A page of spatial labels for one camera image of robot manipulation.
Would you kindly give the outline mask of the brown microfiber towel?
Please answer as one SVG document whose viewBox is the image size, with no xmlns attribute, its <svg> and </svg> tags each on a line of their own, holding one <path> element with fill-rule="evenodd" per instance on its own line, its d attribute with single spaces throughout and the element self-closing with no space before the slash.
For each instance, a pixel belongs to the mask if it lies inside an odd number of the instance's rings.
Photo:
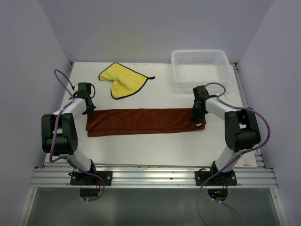
<svg viewBox="0 0 301 226">
<path fill-rule="evenodd" d="M 110 109 L 87 115 L 88 137 L 168 134 L 204 130 L 206 121 L 193 121 L 189 108 Z"/>
</svg>

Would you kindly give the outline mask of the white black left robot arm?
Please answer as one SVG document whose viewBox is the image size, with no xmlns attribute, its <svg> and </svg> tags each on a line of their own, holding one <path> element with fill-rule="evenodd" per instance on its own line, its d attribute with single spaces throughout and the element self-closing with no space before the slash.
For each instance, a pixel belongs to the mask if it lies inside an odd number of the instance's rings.
<svg viewBox="0 0 301 226">
<path fill-rule="evenodd" d="M 95 87 L 91 83 L 81 82 L 78 90 L 71 95 L 69 102 L 60 110 L 41 117 L 42 149 L 49 154 L 51 163 L 67 161 L 87 185 L 98 179 L 93 161 L 87 158 L 78 148 L 78 135 L 75 121 L 80 115 L 95 110 L 92 98 Z"/>
</svg>

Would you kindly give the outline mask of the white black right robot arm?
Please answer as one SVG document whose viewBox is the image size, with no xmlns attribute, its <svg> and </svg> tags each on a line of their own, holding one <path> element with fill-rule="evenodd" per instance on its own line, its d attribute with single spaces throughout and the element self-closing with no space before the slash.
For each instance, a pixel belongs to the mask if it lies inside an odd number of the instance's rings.
<svg viewBox="0 0 301 226">
<path fill-rule="evenodd" d="M 193 88 L 194 105 L 190 114 L 193 121 L 205 119 L 212 113 L 224 121 L 226 146 L 220 157 L 212 163 L 210 181 L 220 185 L 226 173 L 234 169 L 243 151 L 252 149 L 261 141 L 257 119 L 253 110 L 222 103 L 217 95 L 210 95 L 205 86 Z"/>
</svg>

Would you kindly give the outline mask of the yellow microfiber towel black trim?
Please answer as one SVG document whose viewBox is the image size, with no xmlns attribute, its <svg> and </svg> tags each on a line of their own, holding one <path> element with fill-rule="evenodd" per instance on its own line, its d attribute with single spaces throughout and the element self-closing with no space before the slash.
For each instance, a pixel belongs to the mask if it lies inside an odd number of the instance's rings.
<svg viewBox="0 0 301 226">
<path fill-rule="evenodd" d="M 100 81 L 111 81 L 111 97 L 115 100 L 123 99 L 138 93 L 148 80 L 155 76 L 147 77 L 120 63 L 113 63 L 103 70 L 98 79 Z"/>
</svg>

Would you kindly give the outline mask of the white perforated plastic basket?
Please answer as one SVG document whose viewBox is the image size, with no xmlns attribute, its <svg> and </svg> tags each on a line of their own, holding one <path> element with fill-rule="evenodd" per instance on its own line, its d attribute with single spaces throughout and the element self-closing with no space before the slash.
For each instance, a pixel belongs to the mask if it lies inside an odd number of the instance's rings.
<svg viewBox="0 0 301 226">
<path fill-rule="evenodd" d="M 211 82 L 225 85 L 233 78 L 225 52 L 218 49 L 175 50 L 171 66 L 176 87 L 183 89 Z"/>
</svg>

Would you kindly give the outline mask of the aluminium right side rail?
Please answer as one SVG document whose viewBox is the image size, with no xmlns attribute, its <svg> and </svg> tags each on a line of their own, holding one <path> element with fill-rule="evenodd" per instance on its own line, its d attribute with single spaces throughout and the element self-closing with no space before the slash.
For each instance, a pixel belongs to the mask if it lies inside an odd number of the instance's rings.
<svg viewBox="0 0 301 226">
<path fill-rule="evenodd" d="M 230 66 L 232 68 L 231 90 L 235 93 L 235 100 L 233 100 L 232 103 L 234 106 L 247 107 L 245 95 L 238 74 L 237 63 L 230 63 Z M 237 162 L 236 167 L 266 169 L 260 149 L 243 155 Z"/>
</svg>

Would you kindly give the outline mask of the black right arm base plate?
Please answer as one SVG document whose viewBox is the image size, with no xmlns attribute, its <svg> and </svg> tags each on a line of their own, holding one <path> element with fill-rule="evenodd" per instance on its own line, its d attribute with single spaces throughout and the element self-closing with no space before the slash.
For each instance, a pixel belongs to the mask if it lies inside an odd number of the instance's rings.
<svg viewBox="0 0 301 226">
<path fill-rule="evenodd" d="M 205 170 L 195 171 L 194 174 L 196 186 L 201 186 L 208 178 L 212 176 L 211 172 Z M 232 170 L 230 172 L 222 172 L 218 174 L 214 178 L 210 179 L 206 183 L 206 186 L 236 186 L 237 184 L 236 174 Z"/>
</svg>

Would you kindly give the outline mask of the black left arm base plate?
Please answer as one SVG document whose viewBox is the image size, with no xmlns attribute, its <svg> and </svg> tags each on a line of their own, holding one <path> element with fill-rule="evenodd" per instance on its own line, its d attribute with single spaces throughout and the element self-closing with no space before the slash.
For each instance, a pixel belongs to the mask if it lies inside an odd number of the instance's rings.
<svg viewBox="0 0 301 226">
<path fill-rule="evenodd" d="M 96 171 L 91 172 L 70 172 L 70 185 L 72 186 L 96 186 L 105 185 L 111 186 L 112 171 Z"/>
</svg>

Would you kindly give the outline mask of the aluminium table edge rail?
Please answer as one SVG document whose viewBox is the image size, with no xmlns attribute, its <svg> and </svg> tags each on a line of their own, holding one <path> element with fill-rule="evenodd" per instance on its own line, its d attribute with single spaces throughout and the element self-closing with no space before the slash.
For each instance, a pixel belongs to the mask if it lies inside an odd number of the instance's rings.
<svg viewBox="0 0 301 226">
<path fill-rule="evenodd" d="M 111 188 L 197 188 L 193 167 L 102 166 L 112 172 Z M 35 169 L 30 187 L 71 187 L 71 168 L 66 165 Z M 274 171 L 263 168 L 236 168 L 236 188 L 277 188 Z"/>
</svg>

